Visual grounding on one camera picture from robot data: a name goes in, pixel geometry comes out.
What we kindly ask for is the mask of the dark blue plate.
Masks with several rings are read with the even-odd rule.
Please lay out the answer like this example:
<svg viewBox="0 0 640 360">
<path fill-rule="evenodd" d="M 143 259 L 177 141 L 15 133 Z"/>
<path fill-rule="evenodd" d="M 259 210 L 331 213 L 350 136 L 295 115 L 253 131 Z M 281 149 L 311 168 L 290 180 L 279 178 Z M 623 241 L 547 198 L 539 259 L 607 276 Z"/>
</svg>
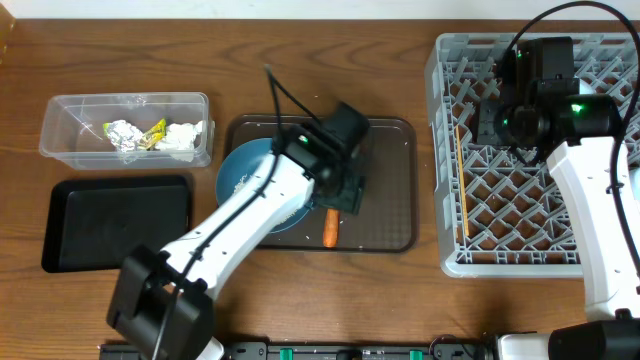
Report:
<svg viewBox="0 0 640 360">
<path fill-rule="evenodd" d="M 216 180 L 222 218 L 251 202 L 224 229 L 225 235 L 262 238 L 297 225 L 309 213 L 314 181 L 287 156 L 274 155 L 271 145 L 267 138 L 249 141 L 222 163 Z"/>
</svg>

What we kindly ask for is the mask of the aluminium foil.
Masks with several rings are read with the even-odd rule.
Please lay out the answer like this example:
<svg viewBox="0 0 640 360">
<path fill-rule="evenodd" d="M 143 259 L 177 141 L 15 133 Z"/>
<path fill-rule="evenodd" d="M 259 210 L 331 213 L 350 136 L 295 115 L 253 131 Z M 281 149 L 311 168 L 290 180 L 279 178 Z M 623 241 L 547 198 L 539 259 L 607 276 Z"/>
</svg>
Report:
<svg viewBox="0 0 640 360">
<path fill-rule="evenodd" d="M 137 151 L 141 148 L 143 133 L 126 120 L 104 123 L 103 132 L 118 152 Z"/>
</svg>

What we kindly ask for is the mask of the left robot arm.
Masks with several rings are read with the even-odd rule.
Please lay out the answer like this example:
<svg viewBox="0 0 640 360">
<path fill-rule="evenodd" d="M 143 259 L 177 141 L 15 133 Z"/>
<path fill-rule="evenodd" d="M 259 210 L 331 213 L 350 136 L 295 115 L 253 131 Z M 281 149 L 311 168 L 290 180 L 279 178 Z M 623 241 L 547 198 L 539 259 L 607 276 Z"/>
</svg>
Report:
<svg viewBox="0 0 640 360">
<path fill-rule="evenodd" d="M 125 258 L 106 321 L 142 358 L 221 358 L 214 303 L 272 229 L 310 202 L 358 213 L 369 119 L 341 102 L 323 119 L 276 126 L 254 174 L 214 213 L 161 250 L 141 245 Z"/>
</svg>

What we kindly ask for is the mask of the yellow green snack wrapper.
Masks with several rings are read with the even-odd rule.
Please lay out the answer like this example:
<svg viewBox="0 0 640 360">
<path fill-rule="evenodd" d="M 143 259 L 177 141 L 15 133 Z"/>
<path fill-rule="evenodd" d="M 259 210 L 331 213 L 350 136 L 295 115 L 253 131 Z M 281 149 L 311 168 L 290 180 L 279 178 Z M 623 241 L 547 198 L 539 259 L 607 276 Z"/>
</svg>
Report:
<svg viewBox="0 0 640 360">
<path fill-rule="evenodd" d="M 145 149 L 152 149 L 160 140 L 166 136 L 166 119 L 162 118 L 152 128 L 147 130 L 139 139 L 138 145 Z"/>
</svg>

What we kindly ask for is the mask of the wooden chopstick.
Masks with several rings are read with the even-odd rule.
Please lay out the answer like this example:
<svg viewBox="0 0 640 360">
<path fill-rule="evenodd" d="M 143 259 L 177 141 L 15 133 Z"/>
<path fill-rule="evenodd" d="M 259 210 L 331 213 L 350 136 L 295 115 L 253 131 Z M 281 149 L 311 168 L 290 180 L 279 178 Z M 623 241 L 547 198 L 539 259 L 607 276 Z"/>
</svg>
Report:
<svg viewBox="0 0 640 360">
<path fill-rule="evenodd" d="M 463 160 L 463 153 L 461 148 L 461 137 L 460 137 L 459 125 L 455 126 L 454 135 L 456 140 L 456 159 L 457 159 L 457 167 L 458 167 L 459 191 L 460 191 L 460 201 L 461 201 L 461 209 L 462 209 L 462 225 L 463 225 L 463 234 L 464 234 L 463 239 L 466 240 L 469 237 L 469 220 L 468 220 L 468 210 L 467 210 L 467 203 L 466 203 L 464 160 Z"/>
</svg>

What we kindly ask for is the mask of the orange carrot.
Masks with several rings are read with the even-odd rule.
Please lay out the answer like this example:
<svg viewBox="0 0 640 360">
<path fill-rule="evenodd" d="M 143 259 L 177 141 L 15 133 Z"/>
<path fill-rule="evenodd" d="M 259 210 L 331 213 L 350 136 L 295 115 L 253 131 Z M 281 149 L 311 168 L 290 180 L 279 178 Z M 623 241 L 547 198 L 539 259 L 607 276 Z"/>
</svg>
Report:
<svg viewBox="0 0 640 360">
<path fill-rule="evenodd" d="M 340 212 L 336 209 L 328 209 L 325 217 L 323 231 L 323 246 L 334 248 L 337 245 L 340 224 Z"/>
</svg>

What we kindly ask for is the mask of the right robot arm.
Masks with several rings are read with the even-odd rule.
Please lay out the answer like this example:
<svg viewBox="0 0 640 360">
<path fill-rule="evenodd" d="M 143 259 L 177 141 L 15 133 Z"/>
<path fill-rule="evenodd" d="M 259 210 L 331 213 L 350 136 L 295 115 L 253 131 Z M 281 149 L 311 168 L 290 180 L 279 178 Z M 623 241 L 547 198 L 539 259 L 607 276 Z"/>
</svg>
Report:
<svg viewBox="0 0 640 360">
<path fill-rule="evenodd" d="M 549 334 L 496 338 L 493 359 L 636 359 L 639 356 L 639 208 L 624 144 L 626 113 L 606 94 L 583 94 L 573 41 L 514 36 L 497 68 L 499 99 L 471 122 L 478 145 L 519 156 L 535 149 L 567 209 L 582 266 L 586 322 Z"/>
</svg>

